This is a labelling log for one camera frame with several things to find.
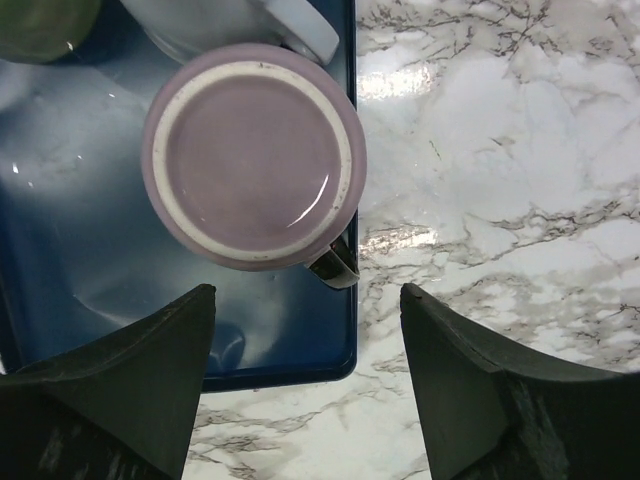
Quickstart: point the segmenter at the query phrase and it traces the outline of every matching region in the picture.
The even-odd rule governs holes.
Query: tray
[[[353,2],[314,0],[340,48],[327,70],[355,99]],[[356,288],[303,267],[245,273],[177,243],[146,196],[145,113],[178,64],[108,0],[67,58],[0,61],[0,367],[10,373],[218,288],[203,391],[337,380],[356,363]],[[356,249],[355,219],[345,236]]]

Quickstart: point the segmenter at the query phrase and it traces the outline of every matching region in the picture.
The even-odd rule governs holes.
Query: mug
[[[0,58],[47,63],[89,35],[102,0],[0,0]]]
[[[174,60],[245,42],[285,45],[328,64],[338,34],[307,0],[121,0],[147,35]]]
[[[151,203],[192,251],[245,271],[303,264],[330,287],[358,280],[342,233],[364,188],[356,111],[320,66],[264,44],[185,65],[148,112]]]

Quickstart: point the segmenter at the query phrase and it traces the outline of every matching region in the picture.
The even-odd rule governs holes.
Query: white marble surface
[[[185,479],[429,479],[404,282],[536,349],[640,369],[640,0],[358,7],[358,367],[203,396]]]

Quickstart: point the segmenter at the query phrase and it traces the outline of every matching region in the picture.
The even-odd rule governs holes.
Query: green mug
[[[0,0],[0,58],[46,63],[89,35],[102,0]]]

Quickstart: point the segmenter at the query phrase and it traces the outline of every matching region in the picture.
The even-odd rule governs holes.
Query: gray mug handle
[[[340,37],[307,0],[253,0],[278,24],[283,43],[309,60],[327,65]]]
[[[320,258],[306,267],[335,290],[349,288],[360,280],[358,263],[342,237],[333,242]]]

